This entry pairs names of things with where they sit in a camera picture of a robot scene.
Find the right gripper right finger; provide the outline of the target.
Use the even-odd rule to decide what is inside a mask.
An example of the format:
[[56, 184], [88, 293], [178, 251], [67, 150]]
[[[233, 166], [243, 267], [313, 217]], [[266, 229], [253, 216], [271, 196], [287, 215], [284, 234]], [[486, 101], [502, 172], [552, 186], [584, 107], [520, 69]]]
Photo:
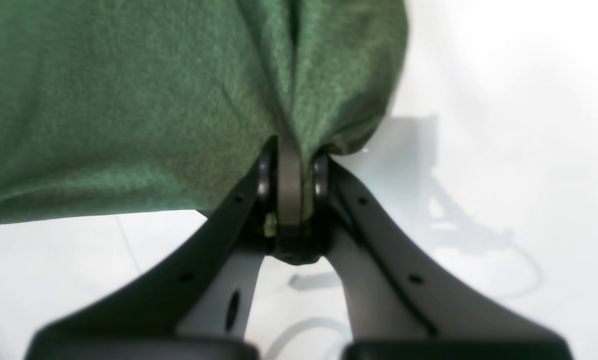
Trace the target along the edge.
[[313, 221], [340, 277], [353, 341], [343, 360], [570, 360], [557, 333], [432, 260], [364, 184], [321, 154]]

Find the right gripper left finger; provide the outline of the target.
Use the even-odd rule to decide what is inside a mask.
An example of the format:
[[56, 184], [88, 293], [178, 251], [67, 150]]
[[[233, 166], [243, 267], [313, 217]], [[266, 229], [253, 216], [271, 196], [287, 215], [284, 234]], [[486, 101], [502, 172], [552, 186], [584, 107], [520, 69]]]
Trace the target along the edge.
[[40, 330], [28, 360], [255, 360], [243, 335], [266, 255], [302, 248], [302, 161], [275, 136], [205, 223], [113, 294]]

